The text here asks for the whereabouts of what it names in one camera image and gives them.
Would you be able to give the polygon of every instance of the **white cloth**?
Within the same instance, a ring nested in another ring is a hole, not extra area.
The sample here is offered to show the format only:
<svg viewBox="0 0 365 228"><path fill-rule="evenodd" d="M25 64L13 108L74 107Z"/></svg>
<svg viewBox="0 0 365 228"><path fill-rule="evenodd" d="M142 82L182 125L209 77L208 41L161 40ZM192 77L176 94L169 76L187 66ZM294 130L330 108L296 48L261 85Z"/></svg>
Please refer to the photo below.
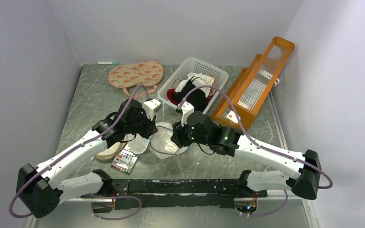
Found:
<svg viewBox="0 0 365 228"><path fill-rule="evenodd" d="M184 86L187 84L187 82L192 78L192 77L198 77L198 79L195 79L192 81L192 84L196 87L201 86L201 85L208 85L211 86L213 84L213 82L215 81L215 79L211 76L207 76L207 75L203 75L203 74L197 74L197 73L189 73L187 74L188 79L181 81L177 88L175 89L175 92L181 92L181 90L184 88ZM211 92L211 88L200 88L200 90L202 90L205 93L205 96L208 97L209 93Z"/></svg>

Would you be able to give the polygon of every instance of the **gray wall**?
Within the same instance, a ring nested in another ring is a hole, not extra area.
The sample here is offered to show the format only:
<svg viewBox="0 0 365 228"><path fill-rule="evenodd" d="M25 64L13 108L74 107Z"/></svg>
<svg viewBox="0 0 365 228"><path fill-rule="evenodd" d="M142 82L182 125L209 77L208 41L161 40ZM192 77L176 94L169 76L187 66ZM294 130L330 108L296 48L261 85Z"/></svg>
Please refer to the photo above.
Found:
<svg viewBox="0 0 365 228"><path fill-rule="evenodd" d="M48 0L80 62L248 66L303 0Z"/></svg>
<svg viewBox="0 0 365 228"><path fill-rule="evenodd" d="M319 223L365 227L365 1L305 0L285 38L296 49L274 92L288 146L317 151L334 181Z"/></svg>
<svg viewBox="0 0 365 228"><path fill-rule="evenodd" d="M79 71L45 0L0 0L0 227L22 226L8 214L17 172L54 155Z"/></svg>

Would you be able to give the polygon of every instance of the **black cloth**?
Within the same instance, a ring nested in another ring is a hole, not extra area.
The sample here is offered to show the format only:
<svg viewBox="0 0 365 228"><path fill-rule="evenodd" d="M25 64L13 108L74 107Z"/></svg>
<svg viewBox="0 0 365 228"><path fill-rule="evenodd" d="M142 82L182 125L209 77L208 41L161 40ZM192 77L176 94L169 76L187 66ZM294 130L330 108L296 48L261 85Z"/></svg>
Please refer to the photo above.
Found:
<svg viewBox="0 0 365 228"><path fill-rule="evenodd" d="M177 101L180 103L185 95L192 89L194 89L196 86L192 83L193 80L197 79L198 77L192 77L190 80L188 80L187 84L182 88L181 92L175 93L173 96L174 101ZM208 106L208 100L206 99L205 92L203 92L200 89L197 89L193 91L187 98L187 102L190 103L192 106L194 106L195 111L201 111L203 112Z"/></svg>

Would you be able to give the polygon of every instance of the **patterned bag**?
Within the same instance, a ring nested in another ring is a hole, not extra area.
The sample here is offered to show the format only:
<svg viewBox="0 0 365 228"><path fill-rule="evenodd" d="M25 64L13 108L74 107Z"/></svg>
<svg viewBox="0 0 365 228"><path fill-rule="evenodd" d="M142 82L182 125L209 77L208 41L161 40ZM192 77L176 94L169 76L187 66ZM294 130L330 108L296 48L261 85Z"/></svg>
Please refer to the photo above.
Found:
<svg viewBox="0 0 365 228"><path fill-rule="evenodd" d="M153 89L148 90L149 94L156 92L157 84L161 81L164 75L163 66L155 61L143 61L137 64L120 65L114 67L108 75L110 83L121 88L128 96L127 88L143 84L146 87L153 86ZM144 96L145 93L137 94L134 98Z"/></svg>

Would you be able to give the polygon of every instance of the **marble surface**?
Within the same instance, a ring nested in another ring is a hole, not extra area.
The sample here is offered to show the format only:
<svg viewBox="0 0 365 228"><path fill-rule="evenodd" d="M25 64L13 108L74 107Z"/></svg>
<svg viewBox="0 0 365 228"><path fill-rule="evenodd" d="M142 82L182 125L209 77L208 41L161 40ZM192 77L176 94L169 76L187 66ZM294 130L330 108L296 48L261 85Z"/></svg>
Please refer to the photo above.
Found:
<svg viewBox="0 0 365 228"><path fill-rule="evenodd" d="M91 127L109 113L118 110L122 101L128 98L119 88L108 82L108 74L115 65L84 65L79 82L69 108L64 130L57 148L63 151L80 139ZM158 84L159 88L171 76L178 66L165 65L165 75ZM238 77L243 67L221 66L229 74L229 80L223 90L226 92ZM219 95L207 114L211 114L222 99ZM169 106L156 113L156 122L174 123L181 116ZM255 122L249 129L251 136L258 140L282 147L278 125L274 119L271 99L268 96L259 111ZM269 171L271 168L256 161L244 160L230 156L207 155L197 145L191 145L182 155L161 160L147 151L142 154L131 175L122 174L110 167L111 162L88 160L72 172L68 178L86 175L94 169L103 169L113 179L211 179L238 178L243 170Z"/></svg>

